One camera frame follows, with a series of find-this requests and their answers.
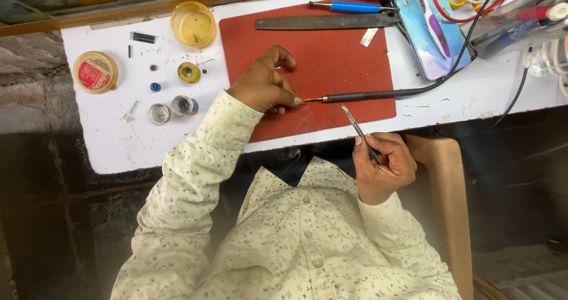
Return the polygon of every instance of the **shirt sleeve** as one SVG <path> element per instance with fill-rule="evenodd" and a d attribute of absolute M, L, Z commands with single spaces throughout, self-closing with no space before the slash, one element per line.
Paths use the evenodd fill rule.
<path fill-rule="evenodd" d="M 376 206 L 359 198 L 359 210 L 367 236 L 379 247 L 390 264 L 416 272 L 446 299 L 461 299 L 448 266 L 425 239 L 422 225 L 402 209 L 394 192 L 386 202 Z"/>
<path fill-rule="evenodd" d="M 209 213 L 262 114 L 222 91 L 197 131 L 168 151 L 162 178 L 138 213 L 132 256 L 111 299 L 180 299 L 195 289 L 209 262 Z"/>

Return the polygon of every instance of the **soldering iron handle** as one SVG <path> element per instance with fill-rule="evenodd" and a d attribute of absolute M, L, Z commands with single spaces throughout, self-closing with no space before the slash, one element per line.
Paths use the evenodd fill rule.
<path fill-rule="evenodd" d="M 334 95 L 327 95 L 327 103 L 335 103 L 338 101 L 357 101 L 357 100 L 373 100 L 383 98 L 394 98 L 400 96 L 396 90 L 386 91 L 366 91 L 362 93 L 336 93 Z"/>

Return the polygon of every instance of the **shirt cuff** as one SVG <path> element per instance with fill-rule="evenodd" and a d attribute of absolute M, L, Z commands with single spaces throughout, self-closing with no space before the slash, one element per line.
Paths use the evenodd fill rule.
<path fill-rule="evenodd" d="M 376 233 L 396 232 L 405 226 L 404 209 L 396 191 L 387 201 L 375 206 L 362 202 L 359 195 L 357 201 L 367 230 L 377 231 Z"/>
<path fill-rule="evenodd" d="M 222 90 L 197 128 L 196 136 L 220 148 L 244 149 L 252 131 L 263 117 Z"/>

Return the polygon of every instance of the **soldering iron tip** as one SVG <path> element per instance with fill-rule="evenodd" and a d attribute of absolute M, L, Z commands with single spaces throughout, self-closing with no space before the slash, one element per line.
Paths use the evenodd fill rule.
<path fill-rule="evenodd" d="M 304 99 L 304 102 L 308 102 L 308 103 L 309 103 L 310 101 L 323 101 L 323 98 L 320 97 L 320 98 L 307 98 L 307 99 Z"/>

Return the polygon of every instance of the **metal file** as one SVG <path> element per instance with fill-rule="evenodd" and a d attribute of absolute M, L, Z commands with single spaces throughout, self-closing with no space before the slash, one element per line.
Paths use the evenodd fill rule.
<path fill-rule="evenodd" d="M 377 28 L 400 21 L 397 15 L 388 13 L 287 16 L 257 19 L 255 28 L 274 30 Z"/>

